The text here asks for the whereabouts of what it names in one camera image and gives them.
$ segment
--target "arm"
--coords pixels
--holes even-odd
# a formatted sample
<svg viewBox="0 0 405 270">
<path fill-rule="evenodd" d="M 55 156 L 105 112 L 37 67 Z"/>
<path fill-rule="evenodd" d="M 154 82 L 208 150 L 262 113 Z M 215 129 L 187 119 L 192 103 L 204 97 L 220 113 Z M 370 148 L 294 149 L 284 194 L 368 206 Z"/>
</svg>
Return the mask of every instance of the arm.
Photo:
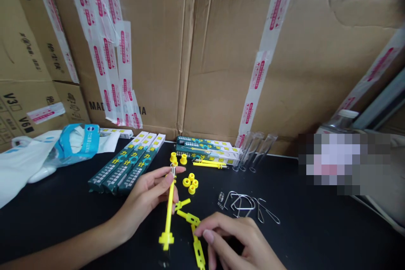
<svg viewBox="0 0 405 270">
<path fill-rule="evenodd" d="M 167 200 L 174 178 L 173 174 L 168 174 L 170 170 L 170 167 L 163 167 L 141 176 L 121 209 L 104 224 L 47 249 L 0 265 L 0 270 L 79 269 L 114 250 L 134 235 L 141 222 L 160 202 Z M 176 168 L 177 173 L 185 170 L 184 167 Z M 177 189 L 173 202 L 178 203 Z"/>
</svg>

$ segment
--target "fingernail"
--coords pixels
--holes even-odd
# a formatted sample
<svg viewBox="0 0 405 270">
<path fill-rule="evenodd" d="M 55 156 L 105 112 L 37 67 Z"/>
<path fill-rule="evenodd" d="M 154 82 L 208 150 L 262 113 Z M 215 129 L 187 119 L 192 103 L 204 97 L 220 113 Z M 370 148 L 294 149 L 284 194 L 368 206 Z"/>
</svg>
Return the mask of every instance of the fingernail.
<svg viewBox="0 0 405 270">
<path fill-rule="evenodd" d="M 214 234 L 212 233 L 212 230 L 204 230 L 202 236 L 207 241 L 207 243 L 212 244 L 214 242 Z"/>
</svg>

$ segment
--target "spring scale box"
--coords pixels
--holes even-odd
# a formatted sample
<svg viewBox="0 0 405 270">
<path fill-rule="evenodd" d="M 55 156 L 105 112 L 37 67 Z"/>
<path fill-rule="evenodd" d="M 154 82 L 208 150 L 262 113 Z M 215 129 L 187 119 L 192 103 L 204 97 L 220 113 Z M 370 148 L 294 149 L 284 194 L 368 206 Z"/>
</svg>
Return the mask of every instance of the spring scale box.
<svg viewBox="0 0 405 270">
<path fill-rule="evenodd" d="M 215 162 L 223 162 L 227 165 L 235 165 L 238 162 L 238 154 L 227 151 L 212 151 L 203 148 L 188 147 L 176 144 L 176 154 L 186 154 L 187 158 L 204 159 Z"/>
<path fill-rule="evenodd" d="M 126 160 L 121 162 L 121 164 L 117 166 L 106 179 L 104 179 L 102 185 L 105 192 L 117 194 L 118 185 L 122 178 L 133 169 L 139 159 L 142 159 L 145 151 L 152 144 L 156 136 L 157 135 L 154 133 L 149 133 L 144 139 L 139 141 L 138 145 L 128 154 Z"/>
<path fill-rule="evenodd" d="M 134 187 L 135 182 L 142 175 L 142 173 L 150 166 L 152 160 L 155 158 L 160 147 L 165 142 L 166 135 L 159 134 L 152 146 L 146 151 L 142 159 L 137 163 L 135 168 L 130 171 L 128 177 L 124 177 L 118 187 L 120 194 L 128 195 Z"/>
<path fill-rule="evenodd" d="M 129 153 L 135 148 L 138 143 L 145 138 L 149 133 L 141 132 L 137 137 L 131 140 L 112 160 L 110 160 L 100 171 L 97 172 L 87 183 L 90 186 L 90 190 L 94 190 L 100 193 L 104 192 L 102 183 L 108 178 L 114 168 L 118 167 L 129 155 Z"/>
<path fill-rule="evenodd" d="M 212 150 L 212 151 L 223 151 L 223 152 L 231 152 L 231 153 L 239 152 L 239 149 L 232 147 L 231 143 L 224 142 L 224 141 L 217 141 L 217 140 L 178 136 L 177 144 L 186 146 L 186 147 L 200 148 L 200 149 Z"/>
<path fill-rule="evenodd" d="M 106 128 L 100 129 L 101 136 L 110 135 L 112 133 L 119 133 L 119 137 L 125 139 L 130 139 L 134 135 L 134 132 L 132 130 L 106 129 Z"/>
</svg>

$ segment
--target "test tube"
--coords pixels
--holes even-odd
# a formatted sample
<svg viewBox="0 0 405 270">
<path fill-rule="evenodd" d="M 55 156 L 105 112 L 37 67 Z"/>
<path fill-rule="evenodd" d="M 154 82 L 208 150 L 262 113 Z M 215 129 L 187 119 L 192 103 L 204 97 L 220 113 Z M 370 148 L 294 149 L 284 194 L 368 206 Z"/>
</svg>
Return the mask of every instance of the test tube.
<svg viewBox="0 0 405 270">
<path fill-rule="evenodd" d="M 265 135 L 263 132 L 256 132 L 253 134 L 252 142 L 251 142 L 244 158 L 241 160 L 241 162 L 239 164 L 239 168 L 241 171 L 246 171 L 246 168 L 250 167 L 250 164 L 253 161 L 256 150 L 262 143 L 264 137 L 265 137 Z"/>
<path fill-rule="evenodd" d="M 251 166 L 249 167 L 249 170 L 252 172 L 256 172 L 255 167 L 257 167 L 260 162 L 263 160 L 263 158 L 269 153 L 272 145 L 274 142 L 277 140 L 277 135 L 274 134 L 269 134 L 266 137 L 266 140 L 263 142 L 262 146 L 257 152 L 256 158 L 252 162 Z"/>
<path fill-rule="evenodd" d="M 250 144 L 252 143 L 253 134 L 254 134 L 254 132 L 251 132 L 251 131 L 248 131 L 246 133 L 245 139 L 243 140 L 242 146 L 240 147 L 240 151 L 239 151 L 239 155 L 238 155 L 238 163 L 232 167 L 234 171 L 239 171 L 240 164 L 241 164 L 242 160 L 244 159 L 246 153 L 248 152 Z"/>
</svg>

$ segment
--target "hand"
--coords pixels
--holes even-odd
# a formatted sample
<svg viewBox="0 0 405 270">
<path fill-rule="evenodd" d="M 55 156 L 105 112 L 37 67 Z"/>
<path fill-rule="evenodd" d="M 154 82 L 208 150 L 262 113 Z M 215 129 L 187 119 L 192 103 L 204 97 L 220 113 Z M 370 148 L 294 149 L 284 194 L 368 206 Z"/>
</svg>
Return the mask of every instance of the hand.
<svg viewBox="0 0 405 270">
<path fill-rule="evenodd" d="M 233 269 L 277 269 L 285 270 L 269 243 L 250 217 L 232 219 L 216 212 L 204 219 L 194 233 L 203 236 L 208 243 L 208 264 L 216 269 L 216 255 L 224 270 Z M 222 238 L 235 236 L 244 246 L 242 256 Z"/>
<path fill-rule="evenodd" d="M 176 167 L 176 173 L 182 173 L 185 170 L 185 167 Z M 168 199 L 173 179 L 170 167 L 162 167 L 138 179 L 121 209 L 109 220 L 111 227 L 119 228 L 122 243 L 134 235 L 141 222 L 159 203 Z M 178 203 L 178 193 L 177 188 L 174 187 L 172 213 L 176 203 Z"/>
</svg>

